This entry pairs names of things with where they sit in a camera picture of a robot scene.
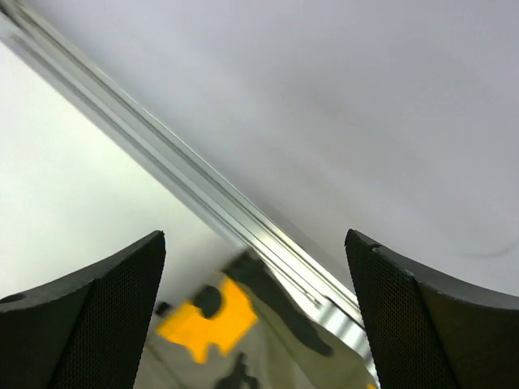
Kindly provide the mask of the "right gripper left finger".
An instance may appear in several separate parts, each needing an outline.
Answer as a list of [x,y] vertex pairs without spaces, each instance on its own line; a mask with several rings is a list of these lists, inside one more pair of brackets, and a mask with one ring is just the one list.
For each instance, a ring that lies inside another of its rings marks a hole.
[[154,231],[1,300],[3,388],[131,388],[165,262]]

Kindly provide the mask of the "camouflage trousers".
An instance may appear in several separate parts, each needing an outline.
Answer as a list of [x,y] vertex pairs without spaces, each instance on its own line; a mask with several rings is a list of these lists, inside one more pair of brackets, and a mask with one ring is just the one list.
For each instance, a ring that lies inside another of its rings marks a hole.
[[363,358],[309,318],[253,250],[160,304],[138,388],[373,388]]

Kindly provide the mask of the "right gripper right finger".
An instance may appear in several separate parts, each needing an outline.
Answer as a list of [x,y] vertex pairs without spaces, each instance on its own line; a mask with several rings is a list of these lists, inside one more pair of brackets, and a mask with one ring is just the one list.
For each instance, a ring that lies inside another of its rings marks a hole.
[[356,230],[345,252],[382,388],[516,388],[518,299]]

